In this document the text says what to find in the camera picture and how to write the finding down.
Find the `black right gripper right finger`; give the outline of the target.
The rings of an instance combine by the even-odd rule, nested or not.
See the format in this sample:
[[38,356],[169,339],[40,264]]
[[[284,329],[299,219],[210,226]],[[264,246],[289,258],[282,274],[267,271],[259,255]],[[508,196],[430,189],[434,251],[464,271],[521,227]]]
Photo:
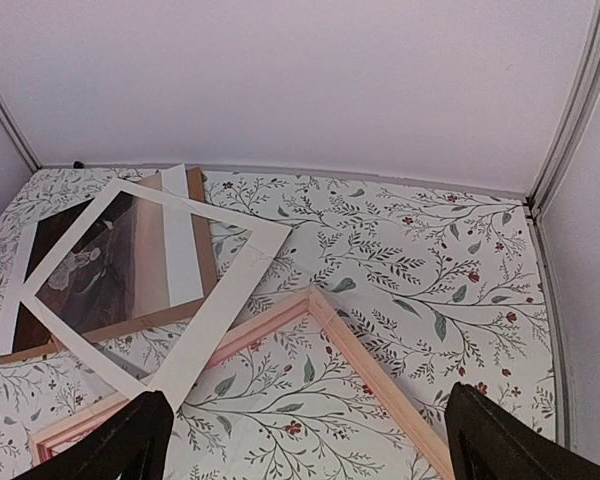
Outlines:
[[445,424],[457,479],[600,479],[600,466],[552,442],[471,385],[455,383]]

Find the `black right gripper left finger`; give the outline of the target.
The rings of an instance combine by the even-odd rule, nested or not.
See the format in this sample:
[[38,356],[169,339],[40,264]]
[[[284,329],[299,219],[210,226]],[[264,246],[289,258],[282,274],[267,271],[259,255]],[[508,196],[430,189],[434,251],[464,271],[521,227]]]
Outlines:
[[161,479],[173,420],[161,391],[144,392],[76,445],[18,478]]

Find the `white mat board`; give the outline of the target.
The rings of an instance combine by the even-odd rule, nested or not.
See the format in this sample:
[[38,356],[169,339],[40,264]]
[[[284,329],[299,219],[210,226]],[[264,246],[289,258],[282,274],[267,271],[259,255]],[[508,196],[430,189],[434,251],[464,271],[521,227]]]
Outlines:
[[[43,282],[70,248],[122,192],[251,232],[248,241],[191,317],[187,328],[147,384],[121,369],[37,297]],[[114,178],[41,260],[21,287],[20,300],[72,354],[124,397],[132,400],[144,392],[159,391],[164,394],[171,409],[177,411],[290,233],[288,225]]]

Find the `pink wooden picture frame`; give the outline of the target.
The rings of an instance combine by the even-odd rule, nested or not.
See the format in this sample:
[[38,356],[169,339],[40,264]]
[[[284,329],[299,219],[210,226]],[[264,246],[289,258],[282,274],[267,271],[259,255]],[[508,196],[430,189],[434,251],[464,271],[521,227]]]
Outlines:
[[194,321],[142,381],[175,411],[167,479],[450,479],[445,443],[324,296]]

